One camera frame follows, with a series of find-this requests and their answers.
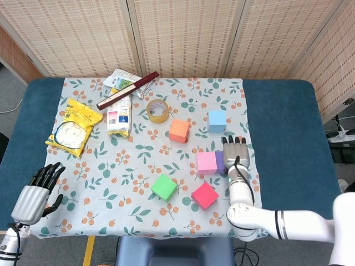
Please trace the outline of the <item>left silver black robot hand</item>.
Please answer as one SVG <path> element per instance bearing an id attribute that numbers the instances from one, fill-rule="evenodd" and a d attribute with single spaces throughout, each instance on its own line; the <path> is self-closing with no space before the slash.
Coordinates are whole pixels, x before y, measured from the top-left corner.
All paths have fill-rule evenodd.
<path id="1" fill-rule="evenodd" d="M 11 213 L 15 223 L 31 226 L 58 209 L 64 197 L 62 194 L 57 196 L 51 206 L 48 207 L 47 202 L 64 170 L 60 162 L 37 170 L 29 184 L 22 189 Z"/>

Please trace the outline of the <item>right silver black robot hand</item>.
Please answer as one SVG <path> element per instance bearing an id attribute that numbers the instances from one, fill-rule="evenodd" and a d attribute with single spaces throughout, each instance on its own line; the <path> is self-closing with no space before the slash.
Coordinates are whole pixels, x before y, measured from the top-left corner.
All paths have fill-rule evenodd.
<path id="1" fill-rule="evenodd" d="M 239 157 L 239 164 L 246 168 L 250 166 L 250 155 L 247 147 L 246 139 L 242 137 L 233 138 L 231 135 L 222 137 L 223 157 L 226 169 L 229 169 Z"/>

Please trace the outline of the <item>purple foam cube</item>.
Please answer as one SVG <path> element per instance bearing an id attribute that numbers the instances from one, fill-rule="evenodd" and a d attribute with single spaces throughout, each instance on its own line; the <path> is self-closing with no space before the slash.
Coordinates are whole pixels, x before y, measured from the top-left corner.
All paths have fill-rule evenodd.
<path id="1" fill-rule="evenodd" d="M 216 165 L 217 165 L 216 173 L 223 173 L 223 174 L 227 173 L 227 168 L 225 167 L 224 164 L 224 153 L 222 151 L 216 151 L 215 156 L 216 156 Z"/>

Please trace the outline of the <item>pink foam cube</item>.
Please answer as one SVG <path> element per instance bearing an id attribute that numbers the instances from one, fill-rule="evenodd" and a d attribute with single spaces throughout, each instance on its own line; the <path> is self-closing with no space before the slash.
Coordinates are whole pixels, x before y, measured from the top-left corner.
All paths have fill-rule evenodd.
<path id="1" fill-rule="evenodd" d="M 213 175 L 217 170 L 216 155 L 214 152 L 199 152 L 196 155 L 196 168 L 198 175 Z"/>

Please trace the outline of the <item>light blue foam cube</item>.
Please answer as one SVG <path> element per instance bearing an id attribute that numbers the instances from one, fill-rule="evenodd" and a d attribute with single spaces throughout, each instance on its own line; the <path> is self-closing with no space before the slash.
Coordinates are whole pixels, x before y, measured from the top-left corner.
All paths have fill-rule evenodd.
<path id="1" fill-rule="evenodd" d="M 208 112 L 207 130 L 208 132 L 222 133 L 226 128 L 226 111 L 210 110 Z"/>

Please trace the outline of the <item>red foam cube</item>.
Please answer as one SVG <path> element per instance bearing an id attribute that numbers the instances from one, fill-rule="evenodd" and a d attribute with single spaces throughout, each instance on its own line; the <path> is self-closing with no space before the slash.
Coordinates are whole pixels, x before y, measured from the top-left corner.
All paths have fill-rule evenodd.
<path id="1" fill-rule="evenodd" d="M 208 209 L 218 197 L 219 194 L 207 182 L 204 182 L 191 194 L 191 198 L 203 210 Z"/>

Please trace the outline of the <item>orange foam cube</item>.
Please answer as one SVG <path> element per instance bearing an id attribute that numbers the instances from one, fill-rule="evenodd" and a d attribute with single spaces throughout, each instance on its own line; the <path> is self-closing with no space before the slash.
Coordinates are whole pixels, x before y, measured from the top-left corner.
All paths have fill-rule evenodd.
<path id="1" fill-rule="evenodd" d="M 169 139 L 185 143 L 189 133 L 189 123 L 180 119 L 173 119 L 169 128 Z"/>

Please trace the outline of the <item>green foam cube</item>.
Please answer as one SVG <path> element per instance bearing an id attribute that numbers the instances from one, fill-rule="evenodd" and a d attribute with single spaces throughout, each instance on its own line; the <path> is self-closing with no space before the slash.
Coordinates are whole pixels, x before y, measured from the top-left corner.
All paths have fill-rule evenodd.
<path id="1" fill-rule="evenodd" d="M 177 190 L 178 185 L 167 175 L 161 174 L 154 182 L 151 190 L 164 201 L 168 201 Z"/>

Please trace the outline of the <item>clear packing tape roll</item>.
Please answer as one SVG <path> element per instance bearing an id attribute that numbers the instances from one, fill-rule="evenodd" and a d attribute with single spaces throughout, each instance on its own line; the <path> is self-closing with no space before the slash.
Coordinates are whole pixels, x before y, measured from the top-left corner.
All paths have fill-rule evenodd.
<path id="1" fill-rule="evenodd" d="M 149 120 L 155 124 L 164 123 L 169 117 L 169 107 L 161 99 L 150 101 L 146 106 L 146 112 Z"/>

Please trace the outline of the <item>yellow marshmallow bag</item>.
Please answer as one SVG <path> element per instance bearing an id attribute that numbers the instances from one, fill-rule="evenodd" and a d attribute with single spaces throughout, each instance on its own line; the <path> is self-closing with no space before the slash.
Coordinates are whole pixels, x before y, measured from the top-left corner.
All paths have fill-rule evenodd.
<path id="1" fill-rule="evenodd" d="M 70 98 L 62 123 L 54 128 L 45 143 L 80 158 L 93 127 L 102 118 L 102 114 Z"/>

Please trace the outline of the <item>floral fruit print tablecloth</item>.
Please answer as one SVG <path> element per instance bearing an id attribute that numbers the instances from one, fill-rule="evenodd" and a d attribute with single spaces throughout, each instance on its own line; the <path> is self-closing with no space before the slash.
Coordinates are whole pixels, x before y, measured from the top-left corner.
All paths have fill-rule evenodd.
<path id="1" fill-rule="evenodd" d="M 107 120 L 97 123 L 80 158 L 50 146 L 47 163 L 65 167 L 48 202 L 59 194 L 63 201 L 52 214 L 32 226 L 39 238 L 64 236 L 139 236 L 153 238 L 233 236 L 226 219 L 229 207 L 227 176 L 197 174 L 199 152 L 222 150 L 222 137 L 244 137 L 251 157 L 252 146 L 244 83 L 241 79 L 159 78 L 145 97 L 132 99 L 128 138 L 107 134 Z M 147 104 L 165 101 L 169 117 L 161 124 L 148 118 Z M 210 110 L 226 111 L 222 133 L 208 132 Z M 185 143 L 171 141 L 173 119 L 187 121 Z M 166 202 L 151 187 L 161 174 L 177 184 Z M 191 194 L 207 182 L 218 199 L 206 210 Z"/>

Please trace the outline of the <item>black box on floor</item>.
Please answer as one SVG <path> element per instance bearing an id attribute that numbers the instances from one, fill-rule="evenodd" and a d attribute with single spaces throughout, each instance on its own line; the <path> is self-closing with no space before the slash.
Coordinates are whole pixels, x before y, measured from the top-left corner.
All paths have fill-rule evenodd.
<path id="1" fill-rule="evenodd" d="M 329 147 L 334 163 L 355 164 L 355 144 L 329 143 Z"/>

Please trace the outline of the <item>small crumpled silver packet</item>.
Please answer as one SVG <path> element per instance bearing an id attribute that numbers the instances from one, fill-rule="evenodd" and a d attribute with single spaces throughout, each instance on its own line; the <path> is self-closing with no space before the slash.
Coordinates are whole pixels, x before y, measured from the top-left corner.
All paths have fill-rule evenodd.
<path id="1" fill-rule="evenodd" d="M 136 91 L 132 93 L 133 96 L 143 99 L 145 96 L 146 91 L 148 90 L 149 86 L 152 84 L 152 81 L 148 82 L 147 84 L 141 86 Z"/>

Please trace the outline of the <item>blue grey chair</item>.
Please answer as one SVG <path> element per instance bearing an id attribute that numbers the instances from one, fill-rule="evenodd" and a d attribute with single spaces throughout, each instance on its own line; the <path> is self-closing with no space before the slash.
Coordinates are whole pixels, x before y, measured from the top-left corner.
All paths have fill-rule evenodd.
<path id="1" fill-rule="evenodd" d="M 231 238 L 121 237 L 115 266 L 235 266 Z"/>

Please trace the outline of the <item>white cotton pad pack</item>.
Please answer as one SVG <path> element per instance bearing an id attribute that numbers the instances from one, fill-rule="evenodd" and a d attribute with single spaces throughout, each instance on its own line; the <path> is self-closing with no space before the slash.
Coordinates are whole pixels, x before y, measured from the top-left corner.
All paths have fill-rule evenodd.
<path id="1" fill-rule="evenodd" d="M 106 109 L 106 132 L 128 138 L 130 131 L 131 96 L 128 95 Z"/>

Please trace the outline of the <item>dark brown wooden stick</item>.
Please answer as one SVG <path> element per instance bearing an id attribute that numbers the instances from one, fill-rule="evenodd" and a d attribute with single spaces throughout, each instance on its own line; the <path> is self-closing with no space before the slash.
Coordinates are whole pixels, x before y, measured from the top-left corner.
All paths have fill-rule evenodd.
<path id="1" fill-rule="evenodd" d="M 110 97 L 106 98 L 105 100 L 102 100 L 99 103 L 97 103 L 97 108 L 99 110 L 103 110 L 103 109 L 107 108 L 108 106 L 113 105 L 115 102 L 130 95 L 131 93 L 135 92 L 136 90 L 138 90 L 140 87 L 146 85 L 147 83 L 153 81 L 158 76 L 159 76 L 159 73 L 157 71 L 155 71 L 155 72 L 139 79 L 138 81 L 119 90 L 117 93 L 111 95 Z"/>

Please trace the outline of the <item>woven bamboo folding screen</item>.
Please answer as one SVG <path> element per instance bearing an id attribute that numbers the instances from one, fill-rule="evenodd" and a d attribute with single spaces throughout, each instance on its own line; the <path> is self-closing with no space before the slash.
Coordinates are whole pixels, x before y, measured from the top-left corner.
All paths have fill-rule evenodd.
<path id="1" fill-rule="evenodd" d="M 0 49 L 24 82 L 302 79 L 324 122 L 355 104 L 355 0 L 0 0 Z"/>

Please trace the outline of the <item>white packet with green picture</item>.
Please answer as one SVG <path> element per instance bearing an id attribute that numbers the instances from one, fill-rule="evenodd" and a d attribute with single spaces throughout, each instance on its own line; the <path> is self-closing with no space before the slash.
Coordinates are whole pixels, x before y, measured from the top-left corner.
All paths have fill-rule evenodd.
<path id="1" fill-rule="evenodd" d="M 114 72 L 103 81 L 103 84 L 107 87 L 120 90 L 140 79 L 141 77 L 137 75 L 121 69 L 115 69 Z"/>

